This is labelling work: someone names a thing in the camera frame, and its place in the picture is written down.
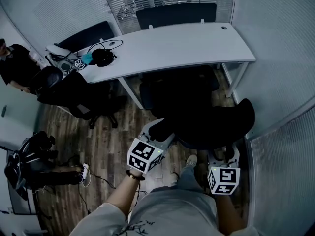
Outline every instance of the wrist strap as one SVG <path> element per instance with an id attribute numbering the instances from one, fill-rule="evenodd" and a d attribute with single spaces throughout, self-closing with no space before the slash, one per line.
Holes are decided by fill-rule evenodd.
<path id="1" fill-rule="evenodd" d="M 130 178 L 133 178 L 135 180 L 138 180 L 138 181 L 144 181 L 145 178 L 143 176 L 140 176 L 140 177 L 137 177 L 133 174 L 130 173 L 130 170 L 126 170 L 126 174 L 130 177 Z"/>

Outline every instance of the jeans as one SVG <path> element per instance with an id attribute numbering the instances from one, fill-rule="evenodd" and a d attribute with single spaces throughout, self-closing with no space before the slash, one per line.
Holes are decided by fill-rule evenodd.
<path id="1" fill-rule="evenodd" d="M 195 179 L 193 166 L 187 165 L 182 169 L 181 176 L 176 185 L 172 187 L 164 186 L 156 188 L 152 192 L 176 189 L 203 193 L 203 189 L 200 187 Z"/>

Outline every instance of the white desk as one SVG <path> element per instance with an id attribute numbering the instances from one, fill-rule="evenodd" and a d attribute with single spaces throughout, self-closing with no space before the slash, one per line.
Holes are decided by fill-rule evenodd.
<path id="1" fill-rule="evenodd" d="M 141 30 L 113 39 L 122 46 L 112 52 L 117 56 L 109 66 L 87 66 L 80 71 L 89 83 L 118 79 L 129 95 L 143 108 L 124 77 L 161 69 L 199 64 L 241 62 L 241 71 L 232 82 L 230 97 L 246 70 L 248 62 L 256 61 L 245 42 L 228 23 L 192 23 Z"/>

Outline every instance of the person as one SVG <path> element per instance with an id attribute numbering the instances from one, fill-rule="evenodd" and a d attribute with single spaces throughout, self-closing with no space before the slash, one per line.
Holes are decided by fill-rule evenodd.
<path id="1" fill-rule="evenodd" d="M 0 39 L 0 74 L 6 85 L 30 93 L 29 82 L 38 72 L 39 65 L 25 47 L 17 44 L 7 47 L 5 40 Z"/>
<path id="2" fill-rule="evenodd" d="M 194 177 L 197 156 L 191 155 L 177 183 L 145 196 L 126 218 L 142 173 L 127 171 L 122 183 L 98 209 L 85 217 L 70 236 L 256 236 L 246 227 L 229 196 L 216 200 L 203 193 Z M 218 211 L 219 228 L 216 225 Z"/>

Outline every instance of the black office chair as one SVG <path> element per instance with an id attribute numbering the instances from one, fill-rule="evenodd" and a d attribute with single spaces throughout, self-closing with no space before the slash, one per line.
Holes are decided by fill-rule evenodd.
<path id="1" fill-rule="evenodd" d="M 151 139 L 164 141 L 172 133 L 185 147 L 209 150 L 229 146 L 253 127 L 255 112 L 248 99 L 235 107 L 212 107 L 213 78 L 196 75 L 180 80 L 160 79 L 140 85 L 145 109 L 164 118 L 149 130 Z"/>
<path id="2" fill-rule="evenodd" d="M 48 82 L 45 90 L 36 88 L 44 87 L 40 81 Z M 126 102 L 125 96 L 113 97 L 108 82 L 89 84 L 76 71 L 62 79 L 62 72 L 56 67 L 44 68 L 33 79 L 32 86 L 39 92 L 37 94 L 39 102 L 69 108 L 75 117 L 91 120 L 90 129 L 94 129 L 95 122 L 100 116 L 107 116 L 112 127 L 117 128 L 114 113 Z"/>

